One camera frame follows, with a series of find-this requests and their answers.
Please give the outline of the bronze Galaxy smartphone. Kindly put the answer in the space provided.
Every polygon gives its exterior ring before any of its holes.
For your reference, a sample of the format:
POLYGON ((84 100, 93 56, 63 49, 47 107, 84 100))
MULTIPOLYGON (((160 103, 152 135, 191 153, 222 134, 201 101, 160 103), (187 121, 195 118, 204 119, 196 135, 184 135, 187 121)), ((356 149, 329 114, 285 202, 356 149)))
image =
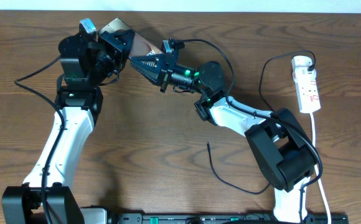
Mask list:
POLYGON ((156 47, 150 41, 145 39, 141 34, 136 32, 133 28, 131 28, 129 25, 127 25, 119 17, 115 18, 110 23, 108 23, 106 26, 101 28, 98 31, 98 35, 102 34, 105 31, 107 31, 109 33, 114 33, 117 31, 130 30, 130 29, 135 32, 135 36, 133 39, 133 43, 131 45, 131 50, 130 50, 130 53, 128 56, 129 58, 162 54, 162 51, 160 50, 159 47, 156 47))

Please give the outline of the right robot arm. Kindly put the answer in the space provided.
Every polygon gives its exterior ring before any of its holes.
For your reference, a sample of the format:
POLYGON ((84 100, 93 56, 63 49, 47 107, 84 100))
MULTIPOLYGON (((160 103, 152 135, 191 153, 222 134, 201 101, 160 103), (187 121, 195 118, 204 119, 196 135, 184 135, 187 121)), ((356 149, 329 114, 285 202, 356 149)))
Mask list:
POLYGON ((246 137, 261 173, 275 189, 275 219, 306 221, 305 189, 312 184, 314 166, 321 165, 321 160, 290 110, 262 111, 238 102, 225 89, 218 62, 193 69, 179 64, 173 51, 133 56, 131 66, 161 91, 172 85, 182 92, 200 93, 194 105, 203 121, 246 137))

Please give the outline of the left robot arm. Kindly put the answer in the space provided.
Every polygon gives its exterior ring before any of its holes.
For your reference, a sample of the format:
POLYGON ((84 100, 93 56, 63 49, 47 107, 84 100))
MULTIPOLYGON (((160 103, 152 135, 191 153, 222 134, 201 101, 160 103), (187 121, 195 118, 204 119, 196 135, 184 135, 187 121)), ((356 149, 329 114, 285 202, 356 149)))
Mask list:
POLYGON ((36 165, 20 186, 2 195, 6 223, 115 223, 104 207, 79 207, 71 188, 80 154, 96 125, 103 104, 104 80, 118 75, 131 51, 131 29, 98 34, 80 28, 59 43, 57 57, 63 74, 57 96, 48 104, 55 110, 54 125, 36 165))

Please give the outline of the white charger plug adapter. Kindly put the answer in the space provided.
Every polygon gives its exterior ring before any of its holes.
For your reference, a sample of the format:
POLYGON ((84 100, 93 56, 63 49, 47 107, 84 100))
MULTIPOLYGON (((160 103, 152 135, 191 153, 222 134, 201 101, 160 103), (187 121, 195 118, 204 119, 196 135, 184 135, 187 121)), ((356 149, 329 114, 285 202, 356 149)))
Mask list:
POLYGON ((313 65, 312 59, 307 56, 303 55, 297 55, 293 57, 291 60, 291 65, 293 70, 295 70, 297 67, 307 67, 309 68, 311 65, 313 65))

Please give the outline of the white power strip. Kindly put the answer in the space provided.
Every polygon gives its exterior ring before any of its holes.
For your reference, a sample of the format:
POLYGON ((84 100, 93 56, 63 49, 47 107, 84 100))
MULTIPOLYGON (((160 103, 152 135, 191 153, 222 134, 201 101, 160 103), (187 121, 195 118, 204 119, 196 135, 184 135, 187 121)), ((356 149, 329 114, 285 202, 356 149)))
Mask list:
POLYGON ((299 111, 313 113, 321 108, 317 90, 316 71, 308 71, 307 67, 296 67, 293 71, 299 111))

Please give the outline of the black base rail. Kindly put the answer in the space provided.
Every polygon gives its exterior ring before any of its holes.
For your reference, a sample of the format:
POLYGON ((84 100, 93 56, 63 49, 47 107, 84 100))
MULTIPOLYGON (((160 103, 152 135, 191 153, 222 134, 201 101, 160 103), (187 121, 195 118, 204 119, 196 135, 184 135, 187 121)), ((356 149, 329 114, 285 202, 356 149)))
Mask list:
POLYGON ((112 224, 216 224, 216 223, 328 223, 327 215, 307 213, 275 214, 269 212, 248 213, 118 213, 108 221, 112 224))

